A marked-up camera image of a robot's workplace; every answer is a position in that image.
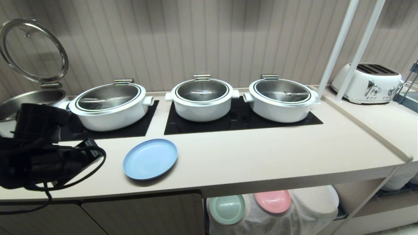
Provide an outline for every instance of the stack of plates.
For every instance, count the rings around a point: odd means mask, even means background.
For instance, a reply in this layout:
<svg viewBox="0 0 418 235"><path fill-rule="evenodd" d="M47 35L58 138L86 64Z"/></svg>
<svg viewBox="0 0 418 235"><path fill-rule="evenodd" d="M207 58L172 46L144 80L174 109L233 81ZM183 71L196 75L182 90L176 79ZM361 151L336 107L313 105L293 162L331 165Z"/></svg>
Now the stack of plates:
<svg viewBox="0 0 418 235"><path fill-rule="evenodd" d="M250 212L246 195L232 195L208 198L208 214L222 225L235 225L246 218Z"/></svg>
<svg viewBox="0 0 418 235"><path fill-rule="evenodd" d="M293 189L293 197L306 215L334 219L338 213L339 198L331 185Z"/></svg>
<svg viewBox="0 0 418 235"><path fill-rule="evenodd" d="M272 214L284 213L292 202L289 191L280 190L254 194L257 204Z"/></svg>
<svg viewBox="0 0 418 235"><path fill-rule="evenodd" d="M402 166L382 187L385 191L400 190L409 180L417 174L416 165L413 163Z"/></svg>

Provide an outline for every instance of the lid handle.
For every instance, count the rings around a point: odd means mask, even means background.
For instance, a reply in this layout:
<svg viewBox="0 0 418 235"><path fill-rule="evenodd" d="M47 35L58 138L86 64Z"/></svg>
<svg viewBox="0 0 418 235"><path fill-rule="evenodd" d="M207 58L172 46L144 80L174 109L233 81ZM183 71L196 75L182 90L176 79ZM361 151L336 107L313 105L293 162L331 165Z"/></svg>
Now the lid handle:
<svg viewBox="0 0 418 235"><path fill-rule="evenodd" d="M101 100L97 98L81 98L79 100L80 103L89 103L89 104L95 104L95 103L104 103L106 100Z"/></svg>
<svg viewBox="0 0 418 235"><path fill-rule="evenodd" d="M286 95L308 95L308 92L293 93L293 92L284 92Z"/></svg>
<svg viewBox="0 0 418 235"><path fill-rule="evenodd" d="M113 80L113 84L129 84L135 83L133 79L115 79Z"/></svg>
<svg viewBox="0 0 418 235"><path fill-rule="evenodd" d="M195 74L195 75L193 75L193 78L195 80L199 80L199 79L210 79L210 74Z"/></svg>
<svg viewBox="0 0 418 235"><path fill-rule="evenodd" d="M198 95L207 95L212 94L213 92L191 92L192 94L198 94Z"/></svg>
<svg viewBox="0 0 418 235"><path fill-rule="evenodd" d="M41 84L41 88L42 89L58 89L58 88L62 88L62 83L57 82L57 83L47 83L47 84Z"/></svg>
<svg viewBox="0 0 418 235"><path fill-rule="evenodd" d="M261 79L279 79L279 75L277 74L265 74L265 75L261 75Z"/></svg>

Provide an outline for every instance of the countertop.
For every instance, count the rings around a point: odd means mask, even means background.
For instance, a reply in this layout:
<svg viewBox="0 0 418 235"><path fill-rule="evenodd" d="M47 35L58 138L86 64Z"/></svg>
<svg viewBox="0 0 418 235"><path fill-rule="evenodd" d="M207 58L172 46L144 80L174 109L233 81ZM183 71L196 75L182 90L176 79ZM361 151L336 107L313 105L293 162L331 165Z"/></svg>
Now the countertop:
<svg viewBox="0 0 418 235"><path fill-rule="evenodd" d="M393 101L378 105L357 105L346 99L335 102L336 93L330 87L325 89L324 96L411 155L412 161L418 161L418 113Z"/></svg>
<svg viewBox="0 0 418 235"><path fill-rule="evenodd" d="M51 192L53 198L91 199L182 190L199 190L203 197L214 197L382 178L404 163L326 102L312 109L322 125L164 135L171 102L163 97L156 99L160 103L145 137L97 140L107 152L103 167L82 183ZM122 169L125 155L153 138L165 138L177 145L175 166L149 182L130 180ZM1 201L45 197L42 192L0 188Z"/></svg>

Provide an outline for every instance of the toaster slot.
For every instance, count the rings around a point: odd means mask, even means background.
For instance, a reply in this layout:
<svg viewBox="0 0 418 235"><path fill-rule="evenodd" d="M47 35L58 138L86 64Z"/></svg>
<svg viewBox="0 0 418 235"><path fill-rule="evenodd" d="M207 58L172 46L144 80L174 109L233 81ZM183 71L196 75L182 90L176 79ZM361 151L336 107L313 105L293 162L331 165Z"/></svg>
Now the toaster slot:
<svg viewBox="0 0 418 235"><path fill-rule="evenodd" d="M371 75L380 75L380 76L393 76L399 75L397 72L381 66L379 64L359 64L357 65L357 70Z"/></svg>

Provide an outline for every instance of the white pole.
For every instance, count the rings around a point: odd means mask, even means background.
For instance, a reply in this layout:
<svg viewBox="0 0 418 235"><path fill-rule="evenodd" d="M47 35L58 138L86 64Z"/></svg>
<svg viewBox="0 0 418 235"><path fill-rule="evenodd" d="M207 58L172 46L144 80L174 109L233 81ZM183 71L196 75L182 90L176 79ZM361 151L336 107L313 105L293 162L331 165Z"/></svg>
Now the white pole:
<svg viewBox="0 0 418 235"><path fill-rule="evenodd" d="M357 65L360 62L360 59L363 56L364 50L366 49L367 44L369 43L370 37L372 36L373 29L376 26L377 20L379 19L380 12L382 11L383 5L385 4L385 0L377 0L375 8L373 10L372 16L370 17L369 23L367 24L366 31L364 32L363 38L360 42L359 48L354 55L353 61L345 75L344 81L341 85L340 90L338 91L335 100L340 102L345 91L347 90L348 85L351 82L351 78L353 77L354 71L357 68Z"/></svg>
<svg viewBox="0 0 418 235"><path fill-rule="evenodd" d="M354 14L356 13L357 5L359 0L351 0L348 5L347 12L345 13L344 21L342 22L340 32L338 34L337 40L335 41L334 48L332 49L331 56L326 65L324 74L322 75L321 82L319 83L318 88L318 98L315 103L321 103L322 93L325 90L325 86L328 83L329 76L331 75L332 69L334 68L337 57L341 51L341 47L344 44L345 37L347 36L348 30L350 29L351 21L353 20Z"/></svg>

